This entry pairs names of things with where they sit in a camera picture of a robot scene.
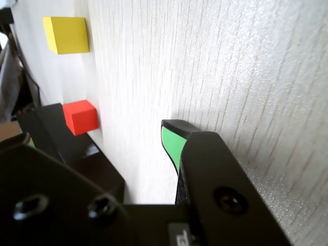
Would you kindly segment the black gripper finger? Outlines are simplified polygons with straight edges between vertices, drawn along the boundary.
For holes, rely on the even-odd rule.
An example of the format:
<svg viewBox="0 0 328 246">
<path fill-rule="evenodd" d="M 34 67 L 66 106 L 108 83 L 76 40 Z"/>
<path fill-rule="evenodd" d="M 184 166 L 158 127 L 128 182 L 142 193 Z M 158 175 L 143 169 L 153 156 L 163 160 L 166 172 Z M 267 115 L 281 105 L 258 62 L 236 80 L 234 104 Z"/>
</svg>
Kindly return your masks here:
<svg viewBox="0 0 328 246">
<path fill-rule="evenodd" d="M 132 245 L 113 196 L 24 143 L 1 144 L 1 245 Z"/>
<path fill-rule="evenodd" d="M 161 142 L 178 173 L 201 245 L 289 245 L 290 241 L 216 132 L 178 119 L 161 122 Z"/>
</svg>

